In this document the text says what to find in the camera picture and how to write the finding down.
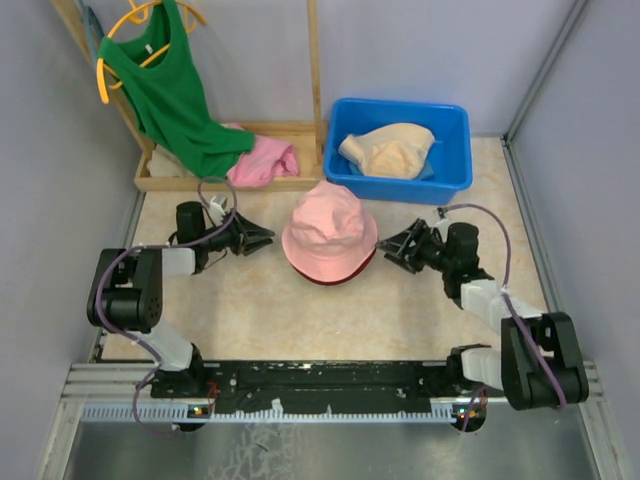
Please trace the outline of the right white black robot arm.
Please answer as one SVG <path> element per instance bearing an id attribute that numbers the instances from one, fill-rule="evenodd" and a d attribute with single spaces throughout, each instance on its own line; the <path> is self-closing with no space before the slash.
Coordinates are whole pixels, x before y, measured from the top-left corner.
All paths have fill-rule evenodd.
<path id="1" fill-rule="evenodd" d="M 499 335 L 498 348 L 452 348 L 446 380 L 454 393 L 466 396 L 478 387 L 490 387 L 518 411 L 561 409 L 588 399 L 586 369 L 571 317 L 513 298 L 481 267 L 476 226 L 441 220 L 431 227 L 418 219 L 377 247 L 385 259 L 409 273 L 424 268 L 439 272 L 446 297 Z"/>

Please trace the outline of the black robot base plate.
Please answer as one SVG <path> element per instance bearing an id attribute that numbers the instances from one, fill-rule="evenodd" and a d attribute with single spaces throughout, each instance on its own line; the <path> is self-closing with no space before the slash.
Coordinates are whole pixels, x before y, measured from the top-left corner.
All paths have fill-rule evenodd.
<path id="1" fill-rule="evenodd" d="M 442 361 L 198 362 L 150 385 L 154 399 L 200 399 L 191 419 L 435 421 L 462 432 L 483 426 L 489 400 Z"/>

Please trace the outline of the blue plastic bin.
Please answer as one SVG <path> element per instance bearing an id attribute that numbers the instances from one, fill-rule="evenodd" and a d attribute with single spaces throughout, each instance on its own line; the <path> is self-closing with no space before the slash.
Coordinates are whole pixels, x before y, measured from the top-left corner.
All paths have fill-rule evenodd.
<path id="1" fill-rule="evenodd" d="M 338 148 L 349 135 L 366 134 L 392 123 L 428 128 L 435 144 L 428 161 L 429 180 L 409 181 L 352 175 Z M 342 98 L 334 103 L 326 140 L 323 170 L 327 180 L 349 188 L 357 197 L 442 206 L 473 182 L 471 137 L 466 110 L 456 105 L 394 100 Z"/>

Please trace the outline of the beige bucket hat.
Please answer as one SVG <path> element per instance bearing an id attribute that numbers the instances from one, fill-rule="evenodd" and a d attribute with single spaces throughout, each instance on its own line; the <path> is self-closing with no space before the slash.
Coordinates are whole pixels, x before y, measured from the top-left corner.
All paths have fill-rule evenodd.
<path id="1" fill-rule="evenodd" d="M 349 134 L 338 152 L 365 170 L 373 163 L 429 162 L 428 154 L 434 144 L 435 136 L 428 128 L 413 123 L 393 123 L 363 135 Z"/>

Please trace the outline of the wooden clothes rack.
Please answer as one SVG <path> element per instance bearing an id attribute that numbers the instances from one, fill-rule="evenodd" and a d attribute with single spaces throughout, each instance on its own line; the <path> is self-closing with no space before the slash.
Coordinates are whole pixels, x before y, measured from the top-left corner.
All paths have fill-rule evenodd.
<path id="1" fill-rule="evenodd" d="M 311 73 L 311 99 L 313 102 L 312 121 L 284 122 L 243 122 L 241 126 L 253 133 L 289 141 L 293 144 L 299 166 L 299 174 L 294 177 L 277 177 L 263 189 L 272 192 L 303 191 L 313 187 L 323 178 L 322 162 L 327 139 L 328 124 L 323 119 L 320 86 L 319 35 L 317 23 L 317 3 L 306 3 L 309 59 Z M 129 102 L 112 84 L 99 82 L 99 95 L 115 106 L 124 120 L 142 154 L 134 177 L 135 186 L 141 192 L 193 191 L 197 180 L 191 177 L 152 177 L 148 171 L 155 144 L 141 135 Z"/>

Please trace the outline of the dark red bucket hat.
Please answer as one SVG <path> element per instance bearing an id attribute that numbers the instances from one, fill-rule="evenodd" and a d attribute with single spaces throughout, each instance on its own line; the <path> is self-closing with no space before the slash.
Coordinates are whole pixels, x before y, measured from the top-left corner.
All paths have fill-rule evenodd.
<path id="1" fill-rule="evenodd" d="M 303 272 L 301 272 L 300 270 L 296 269 L 295 267 L 292 267 L 293 270 L 300 275 L 302 278 L 304 278 L 305 280 L 316 284 L 316 285 L 320 285 L 320 286 L 327 286 L 327 287 L 331 287 L 331 286 L 337 286 L 337 285 L 341 285 L 344 283 L 347 283 L 351 280 L 353 280 L 354 278 L 358 277 L 371 263 L 371 261 L 373 260 L 373 258 L 375 257 L 376 252 L 372 252 L 364 261 L 363 263 L 348 277 L 342 278 L 340 280 L 335 280 L 335 281 L 321 281 L 318 279 L 314 279 L 306 274 L 304 274 Z"/>

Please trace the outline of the pink bucket hat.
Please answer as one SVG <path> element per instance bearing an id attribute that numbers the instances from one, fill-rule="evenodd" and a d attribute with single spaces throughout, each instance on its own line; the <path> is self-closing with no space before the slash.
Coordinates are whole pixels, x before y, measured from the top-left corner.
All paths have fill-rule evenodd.
<path id="1" fill-rule="evenodd" d="M 326 180 L 296 202 L 281 235 L 289 264 L 321 281 L 350 276 L 378 239 L 377 223 L 361 200 Z"/>

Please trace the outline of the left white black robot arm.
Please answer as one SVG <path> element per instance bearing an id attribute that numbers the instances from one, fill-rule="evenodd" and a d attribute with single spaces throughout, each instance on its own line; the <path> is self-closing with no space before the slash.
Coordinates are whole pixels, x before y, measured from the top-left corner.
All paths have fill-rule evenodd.
<path id="1" fill-rule="evenodd" d="M 104 249 L 87 301 L 89 322 L 124 336 L 152 356 L 154 398 L 203 396 L 213 386 L 199 349 L 164 314 L 164 280 L 203 273 L 212 253 L 248 256 L 274 243 L 275 233 L 217 205 L 176 207 L 176 231 L 162 248 Z"/>

